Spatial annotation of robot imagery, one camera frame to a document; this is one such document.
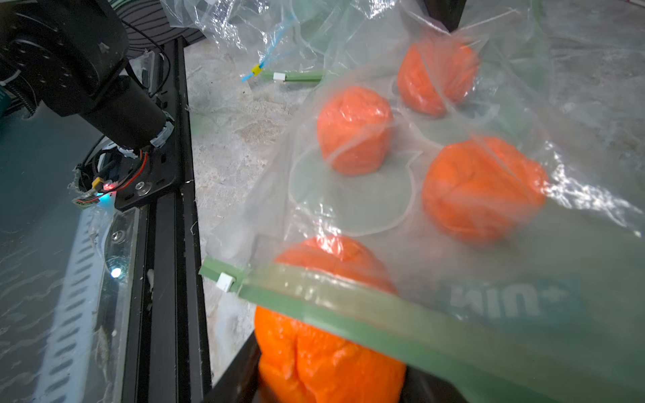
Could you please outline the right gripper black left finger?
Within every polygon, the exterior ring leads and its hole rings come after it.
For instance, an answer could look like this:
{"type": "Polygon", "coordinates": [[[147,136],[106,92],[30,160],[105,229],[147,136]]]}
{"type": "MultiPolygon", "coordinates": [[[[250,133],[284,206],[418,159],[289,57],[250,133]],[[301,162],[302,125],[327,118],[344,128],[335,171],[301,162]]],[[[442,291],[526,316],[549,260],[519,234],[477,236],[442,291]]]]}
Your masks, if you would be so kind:
{"type": "Polygon", "coordinates": [[[260,356],[260,347],[252,332],[219,381],[204,396],[203,402],[260,402],[260,356]]]}

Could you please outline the blue-zip clear bag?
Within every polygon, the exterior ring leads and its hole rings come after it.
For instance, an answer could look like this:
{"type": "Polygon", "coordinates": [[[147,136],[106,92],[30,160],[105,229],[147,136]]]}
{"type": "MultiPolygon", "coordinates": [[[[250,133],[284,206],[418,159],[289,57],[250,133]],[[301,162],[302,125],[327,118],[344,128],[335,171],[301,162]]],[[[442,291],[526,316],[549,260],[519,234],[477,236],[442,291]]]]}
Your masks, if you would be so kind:
{"type": "Polygon", "coordinates": [[[229,55],[242,82],[255,80],[297,25],[290,1],[163,1],[170,25],[200,31],[229,55]]]}

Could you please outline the green-zip clear bag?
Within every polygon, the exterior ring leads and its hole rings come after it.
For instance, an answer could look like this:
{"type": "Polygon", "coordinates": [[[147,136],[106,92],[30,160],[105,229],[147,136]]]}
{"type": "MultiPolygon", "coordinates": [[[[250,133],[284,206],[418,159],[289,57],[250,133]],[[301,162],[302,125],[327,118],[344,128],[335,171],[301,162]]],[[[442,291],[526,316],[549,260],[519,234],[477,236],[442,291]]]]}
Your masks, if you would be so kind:
{"type": "Polygon", "coordinates": [[[320,82],[387,65],[405,42],[401,1],[270,1],[250,82],[320,82]]]}

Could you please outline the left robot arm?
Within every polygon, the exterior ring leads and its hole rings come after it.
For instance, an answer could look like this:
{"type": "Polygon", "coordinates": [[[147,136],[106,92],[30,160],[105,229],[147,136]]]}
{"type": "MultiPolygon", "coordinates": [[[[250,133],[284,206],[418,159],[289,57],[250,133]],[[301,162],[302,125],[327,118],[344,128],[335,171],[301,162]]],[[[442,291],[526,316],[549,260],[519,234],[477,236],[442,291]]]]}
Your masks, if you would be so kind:
{"type": "Polygon", "coordinates": [[[129,39],[107,1],[3,1],[1,85],[79,115],[123,150],[159,148],[171,119],[131,76],[129,39]]]}

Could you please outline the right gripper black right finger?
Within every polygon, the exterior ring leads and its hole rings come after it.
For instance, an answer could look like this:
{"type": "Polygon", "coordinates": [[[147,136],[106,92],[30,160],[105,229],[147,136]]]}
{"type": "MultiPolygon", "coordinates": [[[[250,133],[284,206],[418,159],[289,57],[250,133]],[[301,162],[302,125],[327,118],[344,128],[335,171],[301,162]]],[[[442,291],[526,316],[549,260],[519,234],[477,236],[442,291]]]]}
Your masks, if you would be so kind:
{"type": "Polygon", "coordinates": [[[401,403],[467,403],[449,382],[408,366],[401,389],[401,403]]]}

